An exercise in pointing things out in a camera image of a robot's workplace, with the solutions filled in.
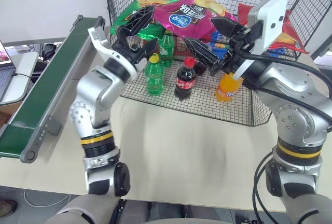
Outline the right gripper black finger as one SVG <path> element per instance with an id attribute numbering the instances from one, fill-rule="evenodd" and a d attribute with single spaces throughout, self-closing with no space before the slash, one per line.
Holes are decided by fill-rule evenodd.
<path id="1" fill-rule="evenodd" d="M 213 17 L 211 22 L 215 26 L 216 30 L 227 38 L 231 38 L 243 29 L 243 26 L 237 21 L 227 17 Z"/>
<path id="2" fill-rule="evenodd" d="M 209 70 L 218 64 L 218 57 L 199 39 L 184 38 L 184 43 L 192 56 Z"/>

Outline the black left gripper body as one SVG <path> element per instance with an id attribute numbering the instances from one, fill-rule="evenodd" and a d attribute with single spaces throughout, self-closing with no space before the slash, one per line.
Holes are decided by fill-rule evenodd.
<path id="1" fill-rule="evenodd" d="M 141 51 L 141 47 L 133 43 L 131 46 L 123 45 L 120 42 L 116 41 L 113 44 L 113 50 L 122 55 L 126 60 L 128 60 L 131 64 L 138 64 L 142 59 L 139 52 Z"/>

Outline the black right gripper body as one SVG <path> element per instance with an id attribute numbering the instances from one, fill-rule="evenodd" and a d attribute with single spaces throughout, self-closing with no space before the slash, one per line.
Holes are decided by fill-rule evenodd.
<path id="1" fill-rule="evenodd" d="M 217 66 L 210 70 L 210 75 L 217 72 L 225 73 L 241 71 L 241 65 L 252 60 L 249 50 L 254 47 L 254 42 L 262 36 L 263 22 L 258 21 L 250 27 L 243 26 L 243 29 L 229 39 L 229 51 L 225 54 Z"/>

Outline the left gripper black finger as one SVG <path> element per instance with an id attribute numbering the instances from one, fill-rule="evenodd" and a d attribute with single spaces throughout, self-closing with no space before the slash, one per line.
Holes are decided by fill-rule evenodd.
<path id="1" fill-rule="evenodd" d="M 127 44 L 127 37 L 135 36 L 150 23 L 154 11 L 155 6 L 146 6 L 133 14 L 127 24 L 121 25 L 116 29 L 118 41 L 121 44 Z"/>
<path id="2" fill-rule="evenodd" d="M 137 62 L 141 62 L 143 59 L 149 59 L 154 51 L 156 50 L 156 46 L 158 43 L 158 38 L 154 38 L 148 41 L 137 53 Z"/>

